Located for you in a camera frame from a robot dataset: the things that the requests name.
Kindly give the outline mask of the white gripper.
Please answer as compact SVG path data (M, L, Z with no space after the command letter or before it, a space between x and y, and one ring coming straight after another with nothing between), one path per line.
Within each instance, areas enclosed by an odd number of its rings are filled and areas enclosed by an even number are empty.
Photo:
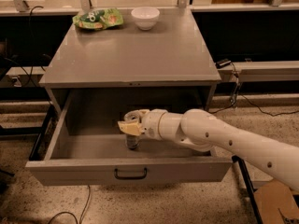
M118 125L123 133L140 136L143 132L148 138L161 140L159 123L166 113L164 109L137 109L124 115L125 121L119 121Z

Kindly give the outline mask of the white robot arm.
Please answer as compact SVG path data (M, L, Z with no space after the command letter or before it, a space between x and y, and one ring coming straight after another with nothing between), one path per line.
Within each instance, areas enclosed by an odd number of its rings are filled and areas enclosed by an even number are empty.
M299 147L238 129L202 109L183 114L163 109L127 113L118 123L123 133L197 146L203 151L221 147L275 179L299 190Z

